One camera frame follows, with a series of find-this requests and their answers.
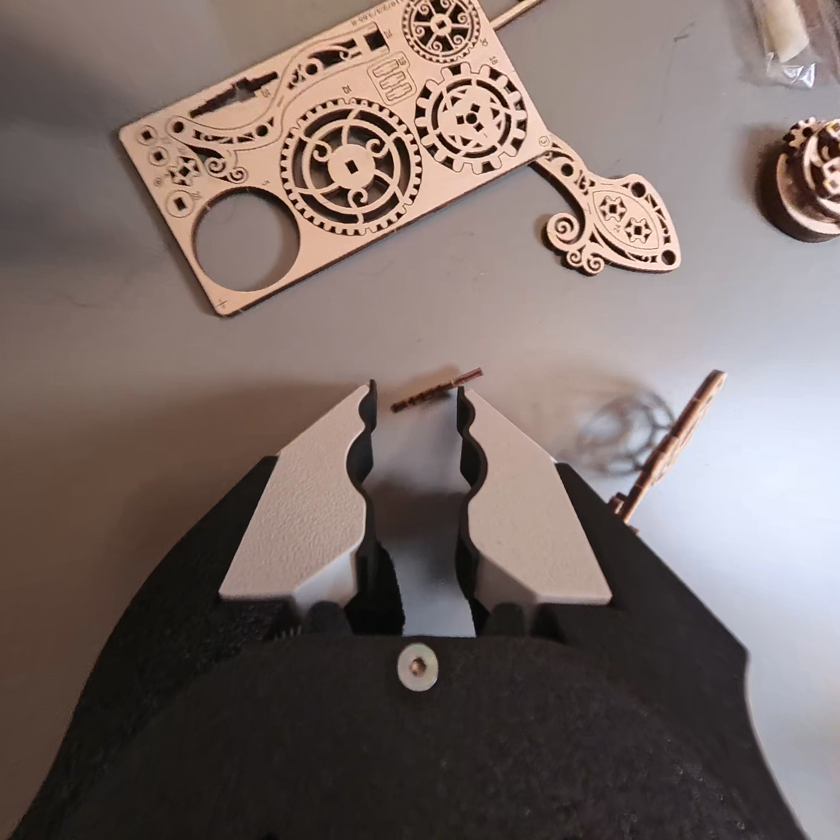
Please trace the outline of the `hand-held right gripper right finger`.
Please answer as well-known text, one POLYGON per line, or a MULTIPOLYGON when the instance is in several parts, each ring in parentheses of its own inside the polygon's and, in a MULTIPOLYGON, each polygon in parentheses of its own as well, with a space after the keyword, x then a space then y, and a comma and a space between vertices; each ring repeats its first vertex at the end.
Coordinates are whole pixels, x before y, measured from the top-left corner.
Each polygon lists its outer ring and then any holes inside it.
POLYGON ((476 391, 460 387, 456 575, 475 613, 502 604, 527 617, 544 604, 605 606, 613 593, 557 461, 476 391))

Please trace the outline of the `thin wooden stick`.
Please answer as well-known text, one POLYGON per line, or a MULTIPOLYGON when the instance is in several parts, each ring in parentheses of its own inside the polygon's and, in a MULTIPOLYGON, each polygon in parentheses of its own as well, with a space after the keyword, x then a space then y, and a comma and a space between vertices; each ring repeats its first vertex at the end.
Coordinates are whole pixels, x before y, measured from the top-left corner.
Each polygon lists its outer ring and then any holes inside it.
POLYGON ((530 9, 540 5, 543 3, 541 0, 525 0, 519 1, 505 12, 495 16, 490 21, 490 26, 493 30, 498 31, 500 28, 508 25, 513 20, 519 18, 520 16, 524 15, 530 9))

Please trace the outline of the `grey desk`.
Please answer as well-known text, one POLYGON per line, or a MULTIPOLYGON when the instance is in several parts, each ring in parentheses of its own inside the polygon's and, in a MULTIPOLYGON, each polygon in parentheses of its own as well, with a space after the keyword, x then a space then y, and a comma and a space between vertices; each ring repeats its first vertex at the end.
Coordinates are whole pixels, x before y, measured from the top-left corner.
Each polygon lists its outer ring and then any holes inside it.
POLYGON ((636 172, 681 267, 587 277, 543 244, 530 169, 219 318, 116 131, 372 2, 2 2, 2 838, 53 762, 115 623, 264 455, 375 379, 365 483, 410 634, 467 634, 455 405, 477 391, 604 497, 609 421, 720 395, 633 516, 750 653, 776 780, 838 838, 838 241, 760 211, 761 155, 838 117, 838 80, 773 83, 748 2, 544 2, 500 41, 547 125, 636 172))

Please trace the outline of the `small clear plastic bag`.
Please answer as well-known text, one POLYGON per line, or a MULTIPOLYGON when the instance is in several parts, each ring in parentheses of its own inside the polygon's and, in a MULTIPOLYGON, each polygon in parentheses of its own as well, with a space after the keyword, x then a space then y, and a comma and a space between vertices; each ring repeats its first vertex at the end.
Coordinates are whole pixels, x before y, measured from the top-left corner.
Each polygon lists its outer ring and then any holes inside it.
POLYGON ((818 57, 802 2, 751 1, 749 5, 768 81, 792 89, 813 89, 818 57))

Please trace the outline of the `small wooden stepped pin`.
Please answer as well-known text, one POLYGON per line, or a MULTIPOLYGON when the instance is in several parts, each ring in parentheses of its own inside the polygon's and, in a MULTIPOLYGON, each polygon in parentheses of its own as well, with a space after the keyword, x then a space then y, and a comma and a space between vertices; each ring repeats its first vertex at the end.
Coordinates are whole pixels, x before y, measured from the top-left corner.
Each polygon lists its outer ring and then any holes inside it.
POLYGON ((432 402, 449 392, 456 391, 460 387, 467 385, 483 375, 484 372, 480 367, 466 373, 458 374, 456 377, 448 381, 438 383, 423 391, 406 396, 394 402, 391 405, 391 411, 392 413, 400 413, 410 407, 432 402))

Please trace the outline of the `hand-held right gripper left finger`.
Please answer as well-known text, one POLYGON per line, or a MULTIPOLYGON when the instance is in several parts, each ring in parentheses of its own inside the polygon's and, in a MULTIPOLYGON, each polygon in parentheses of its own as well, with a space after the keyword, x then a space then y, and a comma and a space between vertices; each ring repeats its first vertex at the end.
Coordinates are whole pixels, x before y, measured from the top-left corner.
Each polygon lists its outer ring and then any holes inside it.
POLYGON ((280 450, 218 589, 222 601, 286 601, 305 615, 362 593, 373 528, 362 484, 376 403, 370 380, 280 450))

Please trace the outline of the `wooden gear and dial assembly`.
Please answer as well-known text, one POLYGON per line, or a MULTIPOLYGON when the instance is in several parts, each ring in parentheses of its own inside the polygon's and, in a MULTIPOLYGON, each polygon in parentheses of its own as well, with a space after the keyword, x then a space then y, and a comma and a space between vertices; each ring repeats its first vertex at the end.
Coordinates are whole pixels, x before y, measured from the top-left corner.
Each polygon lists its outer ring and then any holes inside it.
POLYGON ((673 468, 679 455, 688 445, 698 425, 718 395, 728 375, 712 371, 690 398, 681 414, 653 448, 643 463, 638 478, 628 494, 616 493, 610 499, 610 509, 626 524, 635 513, 647 492, 657 485, 673 468))

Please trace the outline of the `wooden puzzle sheet with gears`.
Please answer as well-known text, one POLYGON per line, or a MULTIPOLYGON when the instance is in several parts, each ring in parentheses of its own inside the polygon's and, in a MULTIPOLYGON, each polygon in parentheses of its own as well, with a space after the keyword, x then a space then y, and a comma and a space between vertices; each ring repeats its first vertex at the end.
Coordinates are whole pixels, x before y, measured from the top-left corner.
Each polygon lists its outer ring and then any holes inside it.
POLYGON ((382 2, 121 128, 207 299, 229 317, 542 157, 550 130, 479 2, 382 2), (298 252, 231 290, 196 254, 235 193, 276 200, 298 252))

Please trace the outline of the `ornate wooden leaf piece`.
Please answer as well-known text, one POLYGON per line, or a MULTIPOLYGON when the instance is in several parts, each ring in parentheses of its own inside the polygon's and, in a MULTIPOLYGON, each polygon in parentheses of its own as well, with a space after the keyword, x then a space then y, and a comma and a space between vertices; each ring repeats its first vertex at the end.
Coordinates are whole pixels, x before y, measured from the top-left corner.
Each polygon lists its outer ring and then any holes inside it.
POLYGON ((638 174, 597 175, 552 133, 544 155, 532 167, 573 208, 552 215, 543 229, 545 243, 567 267, 590 277, 607 265, 655 274, 679 268, 681 251, 673 221, 647 179, 638 174))

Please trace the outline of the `round wooden gear stack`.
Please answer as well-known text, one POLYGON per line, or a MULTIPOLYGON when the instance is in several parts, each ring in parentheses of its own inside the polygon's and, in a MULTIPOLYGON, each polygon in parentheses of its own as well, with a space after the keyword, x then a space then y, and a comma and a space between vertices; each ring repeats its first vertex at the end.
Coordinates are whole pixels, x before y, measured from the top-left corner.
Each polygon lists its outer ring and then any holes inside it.
POLYGON ((759 197, 767 218, 808 243, 839 237, 839 119, 797 122, 761 171, 759 197))

